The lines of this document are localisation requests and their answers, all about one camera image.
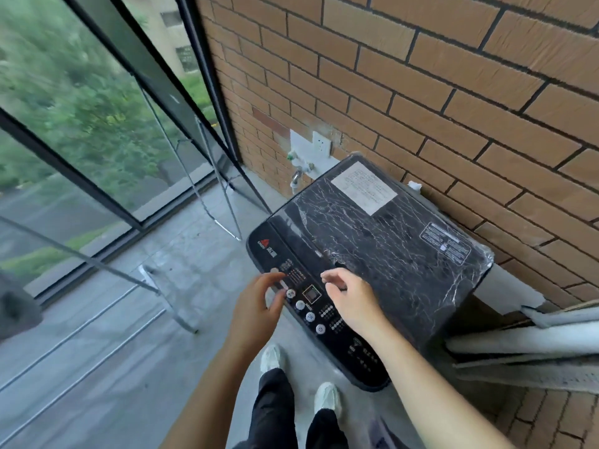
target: shoe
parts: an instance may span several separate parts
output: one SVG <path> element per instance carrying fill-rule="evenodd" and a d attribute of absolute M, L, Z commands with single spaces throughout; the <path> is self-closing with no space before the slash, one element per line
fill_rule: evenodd
<path fill-rule="evenodd" d="M 267 371 L 273 369 L 282 369 L 284 370 L 284 360 L 283 360 L 283 352 L 281 351 L 281 347 L 278 345 L 269 345 L 264 350 L 262 354 L 262 359 L 260 361 L 260 371 L 264 375 Z"/>
<path fill-rule="evenodd" d="M 341 420 L 341 393 L 337 386 L 333 383 L 322 383 L 316 395 L 314 396 L 314 414 L 321 409 L 332 409 L 337 416 L 337 420 Z"/>

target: building window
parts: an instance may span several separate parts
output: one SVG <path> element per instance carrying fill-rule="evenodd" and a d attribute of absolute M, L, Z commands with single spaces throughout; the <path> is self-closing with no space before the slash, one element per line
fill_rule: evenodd
<path fill-rule="evenodd" d="M 183 23 L 179 11 L 161 12 L 160 16 L 167 27 L 174 27 L 175 25 L 181 25 Z"/>
<path fill-rule="evenodd" d="M 193 72 L 194 70 L 199 69 L 198 61 L 195 59 L 195 54 L 193 53 L 191 45 L 177 47 L 175 50 L 185 72 Z"/>

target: concrete floor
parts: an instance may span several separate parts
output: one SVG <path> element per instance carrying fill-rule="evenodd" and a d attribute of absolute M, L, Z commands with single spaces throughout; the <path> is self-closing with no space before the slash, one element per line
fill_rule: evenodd
<path fill-rule="evenodd" d="M 285 202 L 256 176 L 252 178 L 273 209 Z M 231 193 L 247 236 L 266 213 Z M 221 189 L 206 203 L 233 227 Z M 257 274 L 243 242 L 224 233 L 191 203 L 129 249 L 112 265 L 136 277 L 144 263 L 159 271 L 171 302 L 201 328 L 192 336 L 168 314 L 158 318 L 80 385 L 11 440 L 7 448 L 153 448 L 164 438 L 226 335 L 239 292 Z M 19 372 L 66 334 L 123 294 L 130 285 L 98 272 L 45 313 L 43 324 L 0 345 L 0 384 Z M 0 441 L 26 422 L 91 366 L 161 309 L 155 297 L 138 289 L 0 393 Z M 341 423 L 351 447 L 366 447 L 367 422 L 376 414 L 412 448 L 422 444 L 392 387 L 366 393 L 350 385 L 284 311 L 273 341 L 289 359 L 288 376 L 296 395 L 299 446 L 313 416 L 313 394 L 323 381 L 338 384 L 347 411 Z M 258 390 L 259 357 L 244 378 L 227 447 L 245 439 Z"/>

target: hand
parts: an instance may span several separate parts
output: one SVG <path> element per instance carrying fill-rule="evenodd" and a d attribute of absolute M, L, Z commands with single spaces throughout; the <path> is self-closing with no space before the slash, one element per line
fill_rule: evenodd
<path fill-rule="evenodd" d="M 285 290 L 274 297 L 270 308 L 266 307 L 266 291 L 285 274 L 268 272 L 254 278 L 239 295 L 226 344 L 230 349 L 248 356 L 251 361 L 273 335 L 281 316 Z"/>
<path fill-rule="evenodd" d="M 361 277 L 344 268 L 330 269 L 320 277 L 341 318 L 365 339 L 369 329 L 387 321 L 372 288 Z"/>

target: black pants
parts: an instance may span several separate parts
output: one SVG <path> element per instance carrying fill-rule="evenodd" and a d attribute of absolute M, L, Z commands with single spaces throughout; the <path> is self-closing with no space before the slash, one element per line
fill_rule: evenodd
<path fill-rule="evenodd" d="M 294 392 L 281 369 L 260 378 L 258 397 L 251 412 L 250 434 L 236 449 L 298 449 L 295 434 Z M 332 409 L 321 409 L 312 420 L 306 449 L 348 449 Z"/>

